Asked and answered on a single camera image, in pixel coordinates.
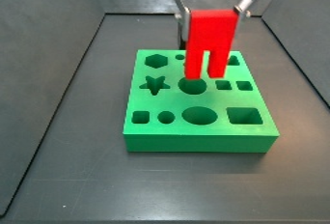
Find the star-shaped hole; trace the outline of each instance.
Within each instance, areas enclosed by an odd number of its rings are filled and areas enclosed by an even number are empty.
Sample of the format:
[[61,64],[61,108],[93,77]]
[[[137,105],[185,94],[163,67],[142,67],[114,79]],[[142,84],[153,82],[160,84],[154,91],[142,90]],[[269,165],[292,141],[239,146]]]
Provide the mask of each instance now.
[[158,78],[153,78],[150,76],[145,76],[146,83],[138,86],[140,89],[149,89],[150,95],[156,96],[160,89],[169,89],[169,86],[164,84],[165,77],[161,76]]

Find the small square hole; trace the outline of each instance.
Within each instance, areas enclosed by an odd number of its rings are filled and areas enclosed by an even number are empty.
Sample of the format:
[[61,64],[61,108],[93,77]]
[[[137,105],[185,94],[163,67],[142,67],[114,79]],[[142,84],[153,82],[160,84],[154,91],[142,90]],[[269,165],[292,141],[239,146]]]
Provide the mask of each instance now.
[[261,125],[263,120],[256,108],[228,107],[227,114],[233,125]]
[[217,80],[217,81],[215,81],[215,84],[216,84],[217,90],[232,90],[232,86],[231,86],[229,81]]
[[241,91],[252,91],[252,85],[248,81],[236,81],[237,89]]
[[228,60],[228,66],[237,66],[237,65],[239,65],[237,57],[231,56]]
[[130,121],[134,124],[148,124],[149,123],[149,112],[146,111],[132,112]]

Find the hole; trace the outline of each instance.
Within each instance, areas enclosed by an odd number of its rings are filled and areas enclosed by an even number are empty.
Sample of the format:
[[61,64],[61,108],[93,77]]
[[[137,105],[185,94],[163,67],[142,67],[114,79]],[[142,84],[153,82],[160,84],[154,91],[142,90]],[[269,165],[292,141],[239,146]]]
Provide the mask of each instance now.
[[181,78],[179,80],[179,88],[181,92],[184,92],[188,95],[199,95],[205,91],[205,82],[199,80],[187,80],[185,78]]
[[146,83],[138,86],[140,89],[149,89],[150,95],[156,96],[158,94],[160,89],[169,89],[169,86],[164,84],[165,77],[161,76],[158,78],[153,78],[150,76],[145,76]]
[[263,123],[260,113],[255,108],[229,107],[227,114],[233,125],[260,125]]
[[193,106],[181,113],[183,119],[192,125],[204,126],[213,123],[217,119],[216,113],[205,107]]
[[232,90],[232,86],[229,81],[225,80],[217,80],[215,81],[216,89],[217,90]]
[[149,123],[149,112],[146,112],[146,111],[132,112],[130,121],[134,124],[148,124]]
[[237,66],[237,65],[239,65],[237,57],[231,56],[228,60],[228,66]]
[[175,56],[175,58],[176,58],[177,60],[183,60],[183,59],[184,59],[184,56],[180,55],[180,54],[177,54],[177,55]]
[[252,85],[248,81],[236,81],[237,89],[241,91],[252,91]]
[[167,124],[172,123],[173,119],[175,119],[175,116],[171,112],[164,111],[158,115],[158,121],[161,124],[167,125]]
[[144,62],[145,66],[149,66],[154,69],[165,66],[168,64],[167,62],[167,57],[160,55],[160,54],[154,54],[152,56],[145,57],[145,62]]

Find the oval hole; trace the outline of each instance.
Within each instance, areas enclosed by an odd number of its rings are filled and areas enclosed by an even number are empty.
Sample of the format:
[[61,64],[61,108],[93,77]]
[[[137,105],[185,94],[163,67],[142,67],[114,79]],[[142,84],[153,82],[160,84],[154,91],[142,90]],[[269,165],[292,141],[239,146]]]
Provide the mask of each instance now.
[[183,111],[181,117],[192,125],[204,126],[216,121],[217,114],[209,108],[193,106]]

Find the red block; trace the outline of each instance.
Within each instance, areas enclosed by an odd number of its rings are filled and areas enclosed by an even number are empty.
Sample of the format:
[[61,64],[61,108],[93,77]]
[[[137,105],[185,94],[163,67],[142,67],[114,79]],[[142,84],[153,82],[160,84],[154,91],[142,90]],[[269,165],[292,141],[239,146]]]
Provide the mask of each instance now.
[[191,11],[189,37],[185,53],[185,78],[200,79],[201,55],[209,51],[209,78],[224,76],[237,14],[232,10]]

